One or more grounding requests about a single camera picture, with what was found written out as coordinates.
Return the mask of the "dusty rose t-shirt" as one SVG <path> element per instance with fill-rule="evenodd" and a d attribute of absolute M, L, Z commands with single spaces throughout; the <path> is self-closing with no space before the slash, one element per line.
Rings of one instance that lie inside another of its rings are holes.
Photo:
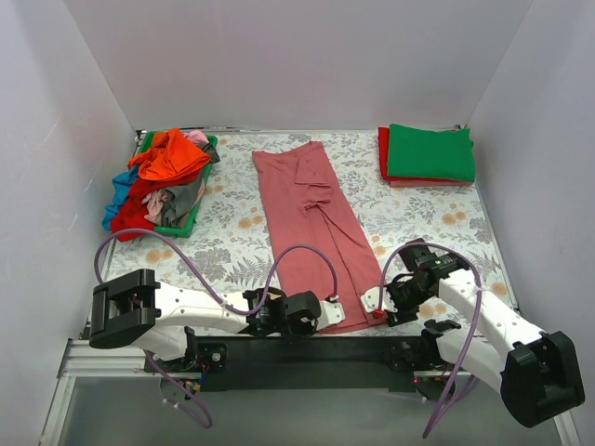
<path fill-rule="evenodd" d="M 280 154 L 255 151 L 253 163 L 282 289 L 338 295 L 346 319 L 334 334 L 379 325 L 361 297 L 380 283 L 380 267 L 339 186 L 322 143 Z"/>

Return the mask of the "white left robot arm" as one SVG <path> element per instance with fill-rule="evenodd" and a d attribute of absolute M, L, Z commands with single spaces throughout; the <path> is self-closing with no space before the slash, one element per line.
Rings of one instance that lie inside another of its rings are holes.
<path fill-rule="evenodd" d="M 329 325 L 324 306 L 312 291 L 288 296 L 274 288 L 232 293 L 220 305 L 205 292 L 160 283 L 153 270 L 138 269 L 93 290 L 89 345 L 135 346 L 186 372 L 198 359 L 189 340 L 192 327 L 234 335 L 311 335 Z"/>

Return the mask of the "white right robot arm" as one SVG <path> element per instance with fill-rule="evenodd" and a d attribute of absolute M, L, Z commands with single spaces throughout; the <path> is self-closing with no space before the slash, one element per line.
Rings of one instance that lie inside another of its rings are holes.
<path fill-rule="evenodd" d="M 495 390 L 510 415 L 533 427 L 585 402 L 575 344 L 565 333 L 530 323 L 485 289 L 479 271 L 464 256 L 422 239 L 394 251 L 406 268 L 380 284 L 377 309 L 389 325 L 413 321 L 420 306 L 438 297 L 469 321 L 427 322 L 421 360 L 431 369 L 453 370 L 427 429 L 432 430 L 476 382 Z"/>

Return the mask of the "floral patterned table mat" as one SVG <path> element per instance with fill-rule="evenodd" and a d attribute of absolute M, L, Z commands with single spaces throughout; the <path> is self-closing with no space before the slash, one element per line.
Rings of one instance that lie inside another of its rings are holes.
<path fill-rule="evenodd" d="M 275 259 L 252 154 L 289 151 L 309 141 L 324 145 L 339 185 L 389 277 L 403 270 L 394 250 L 421 238 L 469 259 L 483 287 L 517 307 L 479 192 L 472 186 L 392 188 L 379 173 L 374 132 L 219 134 L 220 161 L 210 172 L 192 235 L 173 245 L 152 236 L 114 242 L 102 278 L 148 268 L 161 282 L 193 290 L 211 286 L 219 294 L 277 286 L 270 273 Z"/>

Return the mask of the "pink folded t-shirt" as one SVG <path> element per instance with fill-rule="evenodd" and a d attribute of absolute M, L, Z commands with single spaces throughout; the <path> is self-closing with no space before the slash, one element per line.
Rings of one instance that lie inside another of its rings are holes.
<path fill-rule="evenodd" d="M 430 178 L 398 178 L 389 181 L 392 188 L 409 187 L 466 187 L 472 182 L 456 181 L 450 179 Z"/>

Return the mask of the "green folded t-shirt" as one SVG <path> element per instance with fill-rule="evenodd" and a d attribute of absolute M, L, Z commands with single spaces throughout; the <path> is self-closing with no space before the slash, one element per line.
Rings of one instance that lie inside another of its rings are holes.
<path fill-rule="evenodd" d="M 472 183 L 473 146 L 468 128 L 434 131 L 391 124 L 387 174 Z"/>

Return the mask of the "red folded t-shirt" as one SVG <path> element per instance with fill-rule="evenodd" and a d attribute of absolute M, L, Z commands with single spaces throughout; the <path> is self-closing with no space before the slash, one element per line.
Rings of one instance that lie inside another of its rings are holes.
<path fill-rule="evenodd" d="M 424 178 L 424 177 L 391 177 L 388 174 L 388 155 L 390 145 L 390 129 L 386 126 L 381 126 L 377 132 L 378 141 L 378 159 L 381 177 L 389 182 L 398 178 Z"/>

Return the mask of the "grey crumpled t-shirt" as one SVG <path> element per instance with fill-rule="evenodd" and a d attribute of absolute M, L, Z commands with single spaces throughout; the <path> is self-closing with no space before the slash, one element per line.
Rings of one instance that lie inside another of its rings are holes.
<path fill-rule="evenodd" d="M 206 144 L 205 149 L 205 153 L 211 157 L 211 161 L 198 172 L 196 179 L 185 184 L 163 189 L 164 204 L 158 220 L 160 226 L 182 229 L 188 223 L 191 210 L 197 205 L 205 193 L 206 168 L 220 161 L 218 152 L 213 144 Z"/>

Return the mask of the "light pink crumpled t-shirt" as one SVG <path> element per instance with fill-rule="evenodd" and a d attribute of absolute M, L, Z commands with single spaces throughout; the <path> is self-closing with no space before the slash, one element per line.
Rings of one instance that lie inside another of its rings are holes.
<path fill-rule="evenodd" d="M 199 147 L 203 152 L 206 152 L 205 145 L 208 143 L 208 139 L 206 138 L 206 135 L 203 132 L 201 132 L 201 131 L 191 131 L 190 133 L 184 133 L 184 132 L 182 132 L 182 133 L 191 142 L 193 142 L 197 147 Z M 163 192 L 163 189 L 164 188 L 172 187 L 172 186 L 177 186 L 177 185 L 181 185 L 181 184 L 185 184 L 185 183 L 191 182 L 191 181 L 193 181 L 194 179 L 197 178 L 198 172 L 196 172 L 194 174 L 187 175 L 186 177 L 183 177 L 183 178 L 178 179 L 178 180 L 159 181 L 161 183 L 161 188 L 159 190 L 156 190 L 156 191 L 150 193 L 149 195 L 147 195 L 143 199 L 143 201 L 142 201 L 143 203 L 147 204 L 147 209 L 148 209 L 148 215 L 145 216 L 145 218 L 148 219 L 148 220 L 150 220 L 151 222 L 153 222 L 155 224 L 156 223 L 156 218 L 160 214 L 162 205 L 161 204 L 155 204 L 155 203 L 150 204 L 149 203 L 149 200 L 150 199 L 153 199 L 153 200 L 157 199 L 158 201 L 161 201 L 161 198 L 159 198 L 159 195 Z"/>

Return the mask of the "red crumpled t-shirt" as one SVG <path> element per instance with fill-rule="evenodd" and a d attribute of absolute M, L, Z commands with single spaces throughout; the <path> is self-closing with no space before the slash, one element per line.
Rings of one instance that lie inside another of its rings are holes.
<path fill-rule="evenodd" d="M 134 228 L 153 230 L 155 224 L 146 219 L 148 215 L 147 204 L 143 199 L 150 193 L 159 190 L 159 181 L 150 181 L 139 178 L 131 187 L 126 201 L 119 208 L 118 213 L 110 223 L 111 233 L 119 230 L 130 230 Z"/>

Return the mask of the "orange crumpled t-shirt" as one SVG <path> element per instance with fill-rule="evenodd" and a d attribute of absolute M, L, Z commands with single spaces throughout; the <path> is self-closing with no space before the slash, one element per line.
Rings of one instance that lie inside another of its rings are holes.
<path fill-rule="evenodd" d="M 209 164 L 210 156 L 191 142 L 178 128 L 154 133 L 149 148 L 127 164 L 138 169 L 139 177 L 150 181 L 178 180 Z"/>

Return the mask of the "blue crumpled t-shirt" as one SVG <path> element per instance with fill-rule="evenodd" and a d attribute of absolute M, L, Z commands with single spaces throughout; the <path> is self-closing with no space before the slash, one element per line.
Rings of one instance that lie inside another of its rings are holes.
<path fill-rule="evenodd" d="M 111 230 L 112 220 L 117 216 L 120 208 L 128 198 L 129 191 L 139 178 L 139 167 L 133 166 L 128 171 L 121 173 L 112 179 L 113 196 L 110 204 L 105 206 L 105 215 L 101 226 L 106 230 Z"/>

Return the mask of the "green plastic laundry tray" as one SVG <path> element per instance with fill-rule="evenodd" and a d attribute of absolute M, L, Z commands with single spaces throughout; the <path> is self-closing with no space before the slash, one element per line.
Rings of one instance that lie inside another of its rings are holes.
<path fill-rule="evenodd" d="M 198 178 L 193 182 L 165 189 L 160 195 L 161 201 L 150 199 L 150 204 L 161 204 L 160 214 L 156 218 L 154 230 L 166 237 L 189 238 L 192 235 L 201 200 L 205 195 L 205 188 L 211 172 L 211 167 L 219 160 L 217 145 L 218 138 L 212 135 L 206 137 L 206 152 L 211 156 L 211 162 L 204 166 Z"/>

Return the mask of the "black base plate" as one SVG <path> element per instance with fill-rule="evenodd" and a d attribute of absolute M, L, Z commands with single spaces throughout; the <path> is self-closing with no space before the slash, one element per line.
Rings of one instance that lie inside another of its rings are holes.
<path fill-rule="evenodd" d="M 429 354 L 420 336 L 201 336 L 186 359 L 157 362 L 167 373 L 194 378 L 202 390 L 380 388 L 414 392 L 421 376 L 452 368 Z"/>

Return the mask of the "aluminium frame rail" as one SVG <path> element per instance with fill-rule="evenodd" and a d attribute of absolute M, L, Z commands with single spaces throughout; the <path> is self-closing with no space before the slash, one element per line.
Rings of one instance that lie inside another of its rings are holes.
<path fill-rule="evenodd" d="M 163 413 L 159 380 L 142 371 L 144 362 L 137 348 L 99 350 L 70 341 L 40 443 L 141 444 Z"/>

